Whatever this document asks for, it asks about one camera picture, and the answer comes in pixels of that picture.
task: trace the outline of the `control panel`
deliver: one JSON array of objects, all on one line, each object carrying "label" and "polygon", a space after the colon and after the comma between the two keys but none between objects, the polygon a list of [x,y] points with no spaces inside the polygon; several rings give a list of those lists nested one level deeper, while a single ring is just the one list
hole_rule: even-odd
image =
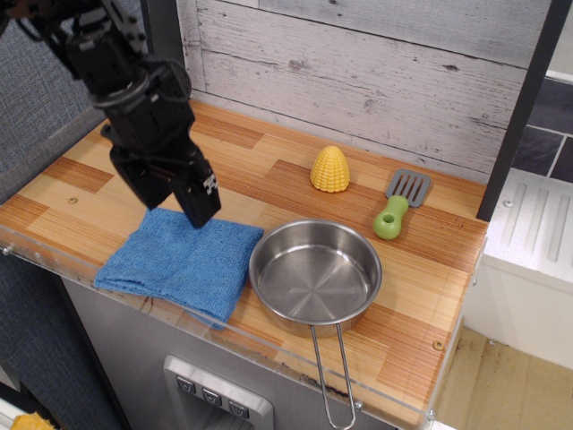
[{"label": "control panel", "polygon": [[174,356],[166,357],[163,373],[182,428],[207,430],[225,421],[225,428],[274,429],[273,407],[261,396]]}]

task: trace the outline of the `black robotic arm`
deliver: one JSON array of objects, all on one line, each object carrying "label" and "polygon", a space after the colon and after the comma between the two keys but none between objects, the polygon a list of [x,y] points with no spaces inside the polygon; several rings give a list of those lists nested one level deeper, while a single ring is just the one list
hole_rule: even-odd
[{"label": "black robotic arm", "polygon": [[189,137],[191,83],[184,89],[178,81],[181,65],[143,53],[145,36],[120,4],[0,0],[0,36],[11,19],[84,82],[91,104],[109,118],[102,134],[113,143],[110,158],[146,206],[173,193],[196,228],[220,209],[217,179]]}]

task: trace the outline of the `stainless steel pan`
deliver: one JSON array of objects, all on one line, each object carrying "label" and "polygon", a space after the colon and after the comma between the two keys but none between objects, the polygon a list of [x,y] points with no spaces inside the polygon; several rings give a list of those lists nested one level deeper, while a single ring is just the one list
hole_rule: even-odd
[{"label": "stainless steel pan", "polygon": [[[381,287],[380,258],[359,233],[323,219],[302,219],[269,232],[254,248],[252,287],[270,319],[298,336],[312,336],[330,425],[355,423],[355,403],[342,332],[362,318]],[[317,337],[338,335],[352,421],[335,425],[329,412]]]}]

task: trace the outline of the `yellow object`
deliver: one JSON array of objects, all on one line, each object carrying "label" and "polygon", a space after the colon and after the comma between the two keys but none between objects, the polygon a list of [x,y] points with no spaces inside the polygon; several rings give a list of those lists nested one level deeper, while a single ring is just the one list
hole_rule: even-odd
[{"label": "yellow object", "polygon": [[346,190],[350,171],[342,150],[327,146],[319,152],[312,166],[311,182],[314,188],[328,193]]},{"label": "yellow object", "polygon": [[54,427],[43,419],[38,412],[29,415],[19,415],[14,419],[10,430],[55,430]]}]

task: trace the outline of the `blue cloth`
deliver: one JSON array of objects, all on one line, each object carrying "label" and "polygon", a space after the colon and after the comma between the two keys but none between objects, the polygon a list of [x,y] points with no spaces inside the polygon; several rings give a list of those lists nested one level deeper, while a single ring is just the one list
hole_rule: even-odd
[{"label": "blue cloth", "polygon": [[182,212],[147,211],[96,274],[95,286],[164,298],[226,323],[262,234],[262,228],[220,219],[196,229]]}]

